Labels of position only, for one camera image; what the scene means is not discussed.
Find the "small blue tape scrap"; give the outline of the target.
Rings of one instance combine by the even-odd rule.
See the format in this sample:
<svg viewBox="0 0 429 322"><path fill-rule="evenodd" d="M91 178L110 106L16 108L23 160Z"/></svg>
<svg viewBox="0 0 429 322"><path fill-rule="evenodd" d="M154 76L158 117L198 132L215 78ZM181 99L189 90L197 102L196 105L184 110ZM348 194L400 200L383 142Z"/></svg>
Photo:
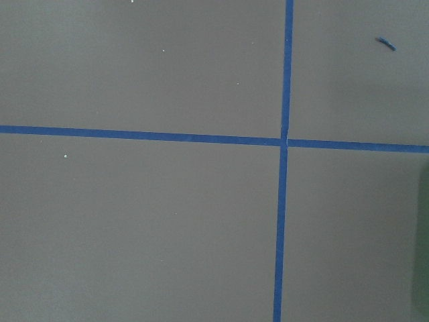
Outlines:
<svg viewBox="0 0 429 322"><path fill-rule="evenodd" d="M377 37L376 40L384 46L388 47L393 52L397 50L396 46L393 43L383 37Z"/></svg>

